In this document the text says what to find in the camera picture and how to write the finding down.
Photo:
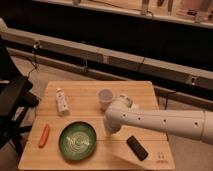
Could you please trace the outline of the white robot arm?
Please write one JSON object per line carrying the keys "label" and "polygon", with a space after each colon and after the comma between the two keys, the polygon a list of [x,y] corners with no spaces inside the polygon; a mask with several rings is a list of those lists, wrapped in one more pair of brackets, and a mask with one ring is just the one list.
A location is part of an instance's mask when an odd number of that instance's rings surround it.
{"label": "white robot arm", "polygon": [[213,112],[193,110],[141,110],[132,107],[125,94],[115,98],[105,111],[104,127],[110,134],[123,125],[150,129],[213,145]]}

